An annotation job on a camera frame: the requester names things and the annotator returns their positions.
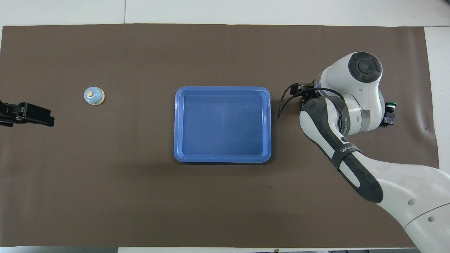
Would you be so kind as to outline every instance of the black bracket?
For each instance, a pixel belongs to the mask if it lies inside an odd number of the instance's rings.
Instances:
[[[14,123],[41,124],[53,127],[55,118],[50,110],[29,103],[7,104],[0,101],[0,125],[13,127]]]

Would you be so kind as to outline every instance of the blue plastic tray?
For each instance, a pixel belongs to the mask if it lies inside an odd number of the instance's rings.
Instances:
[[[263,87],[180,88],[174,155],[185,163],[263,163],[272,154],[270,93]]]

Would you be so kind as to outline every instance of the small blue object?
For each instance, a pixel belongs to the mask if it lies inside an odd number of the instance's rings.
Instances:
[[[263,163],[272,154],[270,93],[263,87],[180,88],[174,155],[184,163]]]
[[[105,99],[105,93],[100,88],[89,87],[84,92],[84,98],[91,105],[99,105]]]

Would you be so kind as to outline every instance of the brown mat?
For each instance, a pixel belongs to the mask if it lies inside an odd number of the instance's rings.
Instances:
[[[4,27],[0,99],[52,111],[54,127],[0,127],[0,246],[412,247],[302,133],[277,120],[264,164],[173,156],[182,86],[284,88],[342,56],[383,64],[395,126],[349,136],[374,159],[438,167],[421,27],[118,24]],[[91,106],[89,86],[106,100]]]

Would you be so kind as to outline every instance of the black circular cap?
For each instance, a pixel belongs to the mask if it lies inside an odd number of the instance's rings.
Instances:
[[[360,82],[374,82],[381,76],[381,63],[373,54],[366,52],[354,53],[349,62],[350,74]]]

